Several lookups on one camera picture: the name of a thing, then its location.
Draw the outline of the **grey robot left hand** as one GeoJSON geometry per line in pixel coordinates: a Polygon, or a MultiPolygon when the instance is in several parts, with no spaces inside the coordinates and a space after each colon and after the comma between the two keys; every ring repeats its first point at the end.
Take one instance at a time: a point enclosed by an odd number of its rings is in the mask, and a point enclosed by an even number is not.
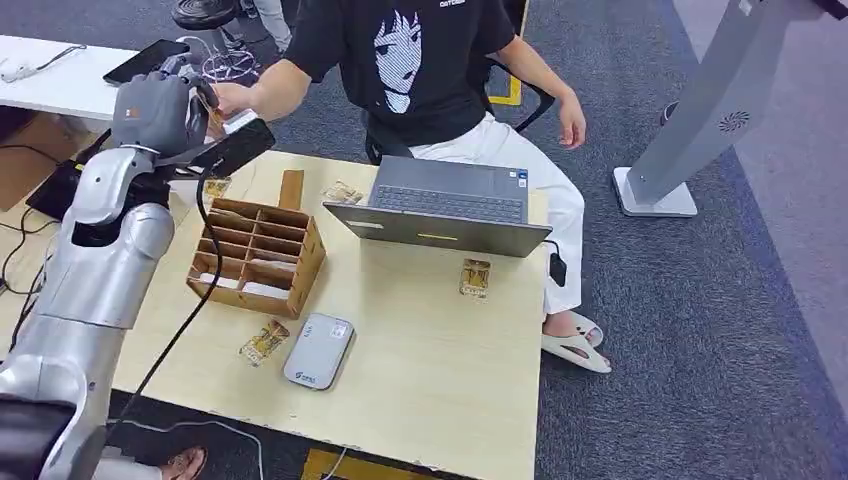
{"type": "Polygon", "coordinates": [[[119,87],[111,134],[115,145],[140,147],[163,158],[204,144],[210,114],[218,105],[212,85],[193,70],[190,52],[168,57],[159,69],[119,87]]]}

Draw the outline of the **person's left hand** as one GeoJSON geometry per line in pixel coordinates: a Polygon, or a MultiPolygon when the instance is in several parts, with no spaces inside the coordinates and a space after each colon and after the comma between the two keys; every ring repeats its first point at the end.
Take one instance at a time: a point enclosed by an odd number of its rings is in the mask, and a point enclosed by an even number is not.
{"type": "Polygon", "coordinates": [[[559,120],[562,127],[560,143],[567,149],[576,149],[586,140],[587,123],[577,95],[571,91],[560,100],[559,120]]]}

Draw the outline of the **person's right hand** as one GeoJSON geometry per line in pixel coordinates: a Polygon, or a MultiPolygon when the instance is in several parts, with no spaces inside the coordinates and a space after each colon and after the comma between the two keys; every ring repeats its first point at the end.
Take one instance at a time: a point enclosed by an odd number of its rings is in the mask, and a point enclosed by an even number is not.
{"type": "Polygon", "coordinates": [[[223,118],[254,108],[254,91],[250,87],[226,82],[213,84],[212,88],[218,100],[216,111],[223,118]]]}

